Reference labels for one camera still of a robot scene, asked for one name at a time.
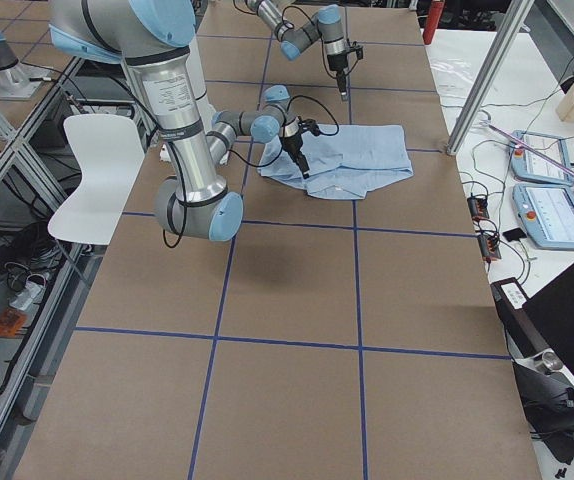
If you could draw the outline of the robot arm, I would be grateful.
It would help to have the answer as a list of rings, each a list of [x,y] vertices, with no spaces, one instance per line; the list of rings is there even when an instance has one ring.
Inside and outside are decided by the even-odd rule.
[[[204,128],[187,61],[195,36],[188,1],[53,1],[50,31],[60,50],[90,61],[121,64],[134,77],[145,111],[165,141],[174,176],[158,190],[156,218],[164,231],[214,242],[232,239],[243,200],[217,174],[216,164],[240,136],[258,143],[280,140],[303,176],[302,126],[287,89],[265,93],[259,111],[222,111]]]
[[[295,5],[280,7],[276,1],[243,1],[241,7],[235,1],[232,4],[239,12],[261,19],[289,61],[299,58],[310,47],[320,43],[326,74],[335,81],[341,100],[346,102],[349,99],[348,78],[352,71],[349,57],[355,54],[358,62],[363,58],[363,50],[346,35],[337,4],[324,6],[311,15]],[[302,26],[295,26],[287,18],[286,12],[290,8],[299,10],[305,16],[306,22]]]

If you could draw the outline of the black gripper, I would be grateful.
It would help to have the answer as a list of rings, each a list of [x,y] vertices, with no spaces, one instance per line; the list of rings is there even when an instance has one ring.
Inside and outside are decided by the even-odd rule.
[[[336,80],[337,88],[343,102],[349,98],[347,87],[348,54],[341,52],[337,54],[327,54],[327,70],[330,76]]]
[[[300,133],[291,136],[283,136],[281,138],[282,149],[289,155],[292,161],[295,161],[301,175],[304,179],[310,176],[310,167],[307,158],[302,154],[301,149],[303,140]]]

